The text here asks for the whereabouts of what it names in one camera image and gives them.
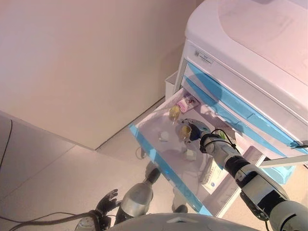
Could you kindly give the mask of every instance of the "wire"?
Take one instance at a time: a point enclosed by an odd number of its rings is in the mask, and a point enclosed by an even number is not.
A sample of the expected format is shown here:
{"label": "wire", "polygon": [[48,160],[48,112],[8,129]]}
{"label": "wire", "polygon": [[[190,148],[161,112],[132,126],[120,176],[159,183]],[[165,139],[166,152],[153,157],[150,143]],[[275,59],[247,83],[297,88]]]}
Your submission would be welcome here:
{"label": "wire", "polygon": [[225,134],[225,136],[227,137],[227,139],[228,139],[228,141],[229,142],[226,142],[226,143],[228,143],[228,144],[230,144],[231,145],[231,147],[233,148],[233,149],[235,149],[238,153],[240,153],[240,151],[236,148],[236,144],[235,143],[232,143],[232,141],[231,141],[231,139],[229,138],[229,136],[227,135],[227,133],[224,131],[224,130],[222,130],[222,129],[215,129],[215,130],[213,130],[212,132],[211,132],[211,134],[213,134],[215,131],[222,131],[224,134]]}
{"label": "wire", "polygon": [[2,158],[1,158],[0,171],[1,171],[2,162],[3,162],[3,159],[4,159],[5,153],[6,153],[6,149],[8,148],[9,141],[10,141],[10,138],[11,138],[12,129],[13,129],[13,121],[11,119],[10,119],[10,121],[11,121],[11,128],[10,128],[9,137],[8,137],[8,140],[6,141],[4,152],[3,152],[3,155],[2,155]]}
{"label": "wire", "polygon": [[270,230],[269,230],[269,227],[268,227],[268,221],[267,221],[267,220],[265,221],[265,227],[266,227],[266,230],[267,230],[267,231],[270,231]]}
{"label": "wire", "polygon": [[24,227],[24,226],[56,225],[56,224],[65,223],[65,222],[69,222],[69,221],[72,221],[72,220],[81,219],[81,218],[85,218],[85,217],[91,217],[93,219],[93,222],[94,222],[95,230],[100,231],[99,223],[97,221],[96,215],[91,211],[88,212],[88,213],[81,213],[81,214],[73,215],[73,216],[58,219],[58,220],[27,221],[27,222],[23,222],[21,224],[18,224],[16,226],[12,227],[9,231],[14,231],[14,230],[17,230],[17,229]]}
{"label": "wire", "polygon": [[35,220],[39,220],[39,219],[42,219],[42,218],[46,218],[46,217],[49,217],[49,216],[54,215],[54,214],[75,215],[74,213],[56,212],[56,213],[50,213],[50,214],[44,215],[44,216],[39,217],[39,218],[35,218],[33,220],[26,220],[26,221],[13,220],[13,219],[5,218],[3,216],[0,216],[0,219],[8,220],[8,221],[15,222],[15,223],[24,223],[24,222],[35,221]]}

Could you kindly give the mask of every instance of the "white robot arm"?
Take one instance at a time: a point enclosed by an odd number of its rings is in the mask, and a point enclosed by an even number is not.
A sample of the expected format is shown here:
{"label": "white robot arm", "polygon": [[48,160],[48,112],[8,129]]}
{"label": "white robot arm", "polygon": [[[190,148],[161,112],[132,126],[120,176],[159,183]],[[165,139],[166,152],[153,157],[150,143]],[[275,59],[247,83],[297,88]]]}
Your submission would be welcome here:
{"label": "white robot arm", "polygon": [[[186,119],[184,123],[199,128],[200,121]],[[269,220],[275,231],[308,230],[308,209],[300,203],[289,201],[284,189],[261,169],[246,161],[219,135],[206,130],[200,136],[200,151],[214,157],[216,163],[226,169],[242,189],[241,198],[260,220]]]}

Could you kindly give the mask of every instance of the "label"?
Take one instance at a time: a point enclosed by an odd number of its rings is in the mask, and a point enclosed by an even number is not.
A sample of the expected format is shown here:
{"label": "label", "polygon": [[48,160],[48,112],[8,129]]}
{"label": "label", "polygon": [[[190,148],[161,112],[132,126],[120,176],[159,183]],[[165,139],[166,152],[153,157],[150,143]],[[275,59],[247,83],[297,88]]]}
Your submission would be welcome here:
{"label": "label", "polygon": [[201,53],[199,50],[194,51],[194,55],[200,58],[202,61],[212,64],[214,60],[206,56],[205,54]]}

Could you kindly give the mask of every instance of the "beige wall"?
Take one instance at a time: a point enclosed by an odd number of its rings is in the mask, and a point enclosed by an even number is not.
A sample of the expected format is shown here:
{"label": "beige wall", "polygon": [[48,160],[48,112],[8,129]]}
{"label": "beige wall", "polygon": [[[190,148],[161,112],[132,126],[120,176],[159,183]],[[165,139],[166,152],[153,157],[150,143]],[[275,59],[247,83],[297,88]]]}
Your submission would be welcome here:
{"label": "beige wall", "polygon": [[4,0],[0,111],[90,148],[164,95],[190,0]]}

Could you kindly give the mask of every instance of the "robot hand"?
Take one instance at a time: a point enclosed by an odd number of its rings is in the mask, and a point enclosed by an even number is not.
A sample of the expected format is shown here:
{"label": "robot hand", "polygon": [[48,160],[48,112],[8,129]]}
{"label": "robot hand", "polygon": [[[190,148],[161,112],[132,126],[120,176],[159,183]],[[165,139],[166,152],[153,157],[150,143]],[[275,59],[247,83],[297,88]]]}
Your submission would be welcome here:
{"label": "robot hand", "polygon": [[116,197],[117,196],[117,191],[118,189],[113,189],[112,191],[110,191],[109,193],[107,193],[97,204],[96,206],[96,210],[101,211],[101,213],[106,216],[106,214],[115,209],[116,207],[118,207],[121,203],[121,201],[116,201]]}

